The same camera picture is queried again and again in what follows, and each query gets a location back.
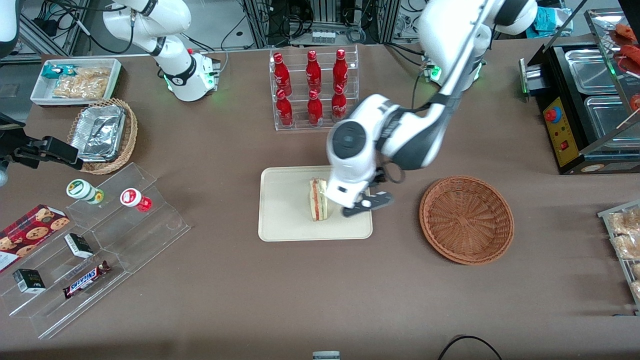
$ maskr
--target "red switch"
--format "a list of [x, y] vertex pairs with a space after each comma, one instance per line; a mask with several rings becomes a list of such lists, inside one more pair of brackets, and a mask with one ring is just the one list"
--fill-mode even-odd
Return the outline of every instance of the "red switch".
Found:
[[547, 112], [545, 113], [546, 121], [552, 122], [556, 119], [556, 117], [557, 117], [557, 113], [554, 109], [547, 110]]

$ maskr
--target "red cookie box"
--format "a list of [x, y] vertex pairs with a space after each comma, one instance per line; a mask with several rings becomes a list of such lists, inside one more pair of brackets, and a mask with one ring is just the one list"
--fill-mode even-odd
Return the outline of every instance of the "red cookie box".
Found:
[[0, 272], [27, 256], [68, 223], [69, 218], [62, 211], [38, 205], [0, 231]]

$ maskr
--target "coca-cola bottle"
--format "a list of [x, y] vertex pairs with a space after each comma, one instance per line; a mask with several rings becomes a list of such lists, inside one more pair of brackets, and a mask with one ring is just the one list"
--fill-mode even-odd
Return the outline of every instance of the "coca-cola bottle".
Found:
[[276, 91], [276, 97], [278, 98], [276, 101], [276, 109], [280, 123], [284, 127], [293, 126], [293, 111], [291, 110], [291, 103], [287, 100], [284, 90], [278, 89], [278, 91]]
[[273, 70], [273, 76], [276, 78], [278, 89], [284, 90], [285, 96], [291, 95], [291, 78], [289, 77], [289, 69], [282, 61], [282, 54], [273, 54], [273, 61], [276, 63]]
[[344, 96], [342, 85], [335, 85], [331, 98], [331, 116], [334, 122], [338, 122], [347, 115], [347, 98]]
[[309, 90], [307, 110], [309, 111], [309, 124], [313, 127], [321, 127], [323, 123], [322, 103], [320, 102], [320, 99], [318, 99], [317, 90]]
[[322, 70], [317, 61], [317, 54], [310, 50], [307, 53], [307, 83], [309, 90], [315, 90], [318, 93], [322, 90]]
[[335, 85], [342, 85], [342, 89], [347, 87], [347, 70], [349, 67], [345, 60], [346, 52], [344, 49], [338, 49], [335, 52], [335, 64], [333, 64], [333, 87]]

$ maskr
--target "yellow panel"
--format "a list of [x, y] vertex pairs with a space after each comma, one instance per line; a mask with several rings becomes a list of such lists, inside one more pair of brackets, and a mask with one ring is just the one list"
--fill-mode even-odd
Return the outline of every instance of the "yellow panel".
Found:
[[559, 97], [545, 109], [542, 115], [544, 116], [549, 110], [553, 110], [554, 108], [560, 109], [560, 120], [555, 124], [549, 121], [545, 122], [547, 123], [547, 131], [551, 137], [551, 143], [554, 146], [556, 158], [558, 159], [560, 166], [563, 167], [571, 162], [571, 160], [577, 158], [579, 152], [578, 147], [575, 144], [575, 139], [573, 138], [569, 122], [564, 115], [564, 107], [562, 106], [562, 102]]

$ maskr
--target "small black box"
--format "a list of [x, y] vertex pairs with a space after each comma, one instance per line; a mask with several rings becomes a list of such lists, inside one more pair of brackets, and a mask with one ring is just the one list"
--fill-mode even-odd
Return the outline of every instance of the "small black box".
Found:
[[14, 271], [13, 278], [22, 293], [37, 294], [47, 289], [38, 270], [18, 269]]
[[65, 235], [65, 241], [75, 256], [85, 259], [93, 256], [93, 250], [82, 236], [70, 233]]

